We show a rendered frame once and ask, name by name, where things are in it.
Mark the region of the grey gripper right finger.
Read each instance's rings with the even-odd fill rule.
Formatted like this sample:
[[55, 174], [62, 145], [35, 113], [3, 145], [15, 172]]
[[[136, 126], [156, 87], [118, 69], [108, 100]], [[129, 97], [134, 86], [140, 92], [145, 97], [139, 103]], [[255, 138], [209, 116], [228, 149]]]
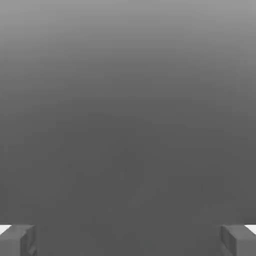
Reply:
[[221, 225], [221, 256], [256, 256], [256, 224]]

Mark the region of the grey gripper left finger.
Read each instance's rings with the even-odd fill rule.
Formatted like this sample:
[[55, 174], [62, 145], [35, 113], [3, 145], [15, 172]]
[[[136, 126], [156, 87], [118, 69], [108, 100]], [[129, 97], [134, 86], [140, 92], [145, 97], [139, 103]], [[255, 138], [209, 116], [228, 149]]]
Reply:
[[0, 224], [0, 256], [38, 256], [36, 226]]

